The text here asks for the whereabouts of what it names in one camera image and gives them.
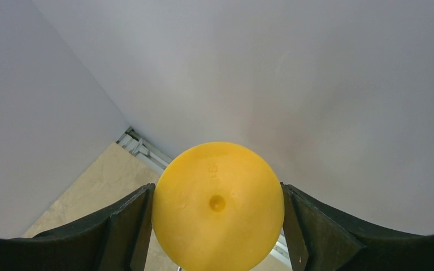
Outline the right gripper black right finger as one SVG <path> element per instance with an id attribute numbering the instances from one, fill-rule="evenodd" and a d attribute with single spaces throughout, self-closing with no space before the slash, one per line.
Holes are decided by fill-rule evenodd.
<path id="1" fill-rule="evenodd" d="M 434 234 L 372 224 L 282 184 L 292 270 L 434 270 Z"/>

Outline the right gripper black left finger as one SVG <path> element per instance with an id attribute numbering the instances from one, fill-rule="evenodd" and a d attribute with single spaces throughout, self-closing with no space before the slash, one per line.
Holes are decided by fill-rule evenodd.
<path id="1" fill-rule="evenodd" d="M 0 238 L 0 270 L 144 270 L 155 184 L 31 238 Z"/>

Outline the orange wine glass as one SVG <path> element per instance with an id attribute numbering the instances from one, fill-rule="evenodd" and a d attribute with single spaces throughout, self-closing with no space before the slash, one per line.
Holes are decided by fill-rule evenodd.
<path id="1" fill-rule="evenodd" d="M 254 151 L 209 142 L 178 155 L 153 195 L 152 226 L 185 270 L 250 270 L 275 246 L 284 222 L 280 181 Z"/>

